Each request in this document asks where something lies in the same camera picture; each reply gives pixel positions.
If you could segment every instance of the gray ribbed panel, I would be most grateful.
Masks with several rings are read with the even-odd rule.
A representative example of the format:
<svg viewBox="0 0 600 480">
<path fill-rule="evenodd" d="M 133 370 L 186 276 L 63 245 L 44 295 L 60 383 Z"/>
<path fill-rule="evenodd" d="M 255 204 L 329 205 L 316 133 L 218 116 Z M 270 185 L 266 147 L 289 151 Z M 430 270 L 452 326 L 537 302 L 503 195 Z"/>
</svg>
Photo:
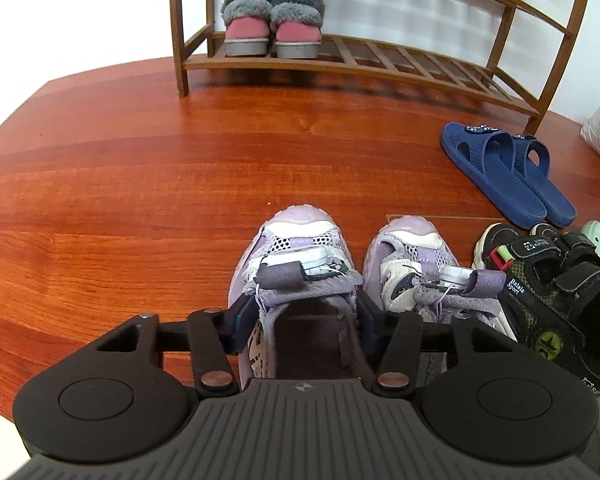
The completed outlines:
<svg viewBox="0 0 600 480">
<path fill-rule="evenodd" d="M 575 458 L 506 467 L 439 441 L 408 402 L 381 399 L 359 380 L 252 380 L 227 399 L 205 400 L 171 442 L 105 466 L 37 456 L 11 480 L 595 480 Z"/>
</svg>

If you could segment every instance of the screw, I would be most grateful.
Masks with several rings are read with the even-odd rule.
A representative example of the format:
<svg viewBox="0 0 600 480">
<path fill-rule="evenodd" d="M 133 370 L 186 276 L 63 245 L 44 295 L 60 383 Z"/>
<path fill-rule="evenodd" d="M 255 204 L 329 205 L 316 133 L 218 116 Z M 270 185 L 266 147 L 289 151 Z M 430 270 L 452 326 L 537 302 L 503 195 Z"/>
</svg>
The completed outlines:
<svg viewBox="0 0 600 480">
<path fill-rule="evenodd" d="M 378 384 L 385 390 L 401 390 L 409 386 L 409 378 L 400 372 L 385 372 L 378 377 Z"/>
<path fill-rule="evenodd" d="M 231 386 L 234 377 L 222 370 L 214 370 L 202 375 L 202 384 L 211 390 L 224 390 Z"/>
</svg>

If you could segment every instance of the wooden shoe rack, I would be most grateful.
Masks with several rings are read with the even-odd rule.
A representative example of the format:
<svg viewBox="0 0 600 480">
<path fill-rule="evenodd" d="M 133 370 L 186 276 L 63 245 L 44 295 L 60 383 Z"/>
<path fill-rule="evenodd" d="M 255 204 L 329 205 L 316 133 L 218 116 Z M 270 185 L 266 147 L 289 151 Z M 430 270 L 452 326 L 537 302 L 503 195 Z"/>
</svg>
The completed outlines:
<svg viewBox="0 0 600 480">
<path fill-rule="evenodd" d="M 564 73 L 580 29 L 587 0 L 573 1 L 566 26 L 523 0 L 493 1 L 503 7 L 502 20 L 488 62 L 486 66 L 479 66 L 408 46 L 333 34 L 323 35 L 322 47 L 317 59 L 278 59 L 271 54 L 267 57 L 227 57 L 222 44 L 224 33 L 215 29 L 215 1 L 206 0 L 206 25 L 189 39 L 185 39 L 182 26 L 182 0 L 170 0 L 171 37 L 178 95 L 184 97 L 189 92 L 187 70 L 201 68 L 278 68 L 363 75 L 456 92 L 522 112 L 530 117 L 525 133 L 534 134 Z M 562 41 L 554 64 L 544 89 L 537 98 L 498 66 L 517 10 L 535 16 L 562 33 Z M 193 51 L 205 40 L 208 40 L 207 56 L 192 56 Z M 357 54 L 360 49 L 365 51 L 364 56 Z M 494 78 L 503 81 L 515 94 L 512 95 L 503 89 Z"/>
</svg>

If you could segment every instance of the blue slipper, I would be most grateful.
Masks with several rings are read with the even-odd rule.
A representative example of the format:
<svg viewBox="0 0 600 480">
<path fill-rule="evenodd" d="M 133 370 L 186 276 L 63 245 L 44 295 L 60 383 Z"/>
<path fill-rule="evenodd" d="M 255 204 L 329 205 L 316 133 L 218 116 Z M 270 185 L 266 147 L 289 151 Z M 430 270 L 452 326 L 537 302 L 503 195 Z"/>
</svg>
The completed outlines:
<svg viewBox="0 0 600 480">
<path fill-rule="evenodd" d="M 546 219 L 558 227 L 567 227 L 576 218 L 576 209 L 554 183 L 548 179 L 550 156 L 546 146 L 534 136 L 512 136 L 516 147 L 514 173 L 533 191 L 546 207 Z M 529 157 L 538 154 L 536 164 Z"/>
<path fill-rule="evenodd" d="M 540 199 L 514 173 L 513 137 L 488 126 L 449 123 L 442 148 L 509 221 L 530 229 L 546 216 Z"/>
</svg>

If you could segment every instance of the green star logo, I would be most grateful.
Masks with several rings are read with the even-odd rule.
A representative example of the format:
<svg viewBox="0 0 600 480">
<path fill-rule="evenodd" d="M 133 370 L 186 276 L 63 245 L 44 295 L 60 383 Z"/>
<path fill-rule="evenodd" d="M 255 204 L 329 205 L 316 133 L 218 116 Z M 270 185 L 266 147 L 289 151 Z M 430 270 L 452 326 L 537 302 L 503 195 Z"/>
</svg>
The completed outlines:
<svg viewBox="0 0 600 480">
<path fill-rule="evenodd" d="M 534 349 L 547 361 L 553 361 L 562 350 L 562 339 L 555 332 L 543 332 L 536 339 Z"/>
</svg>

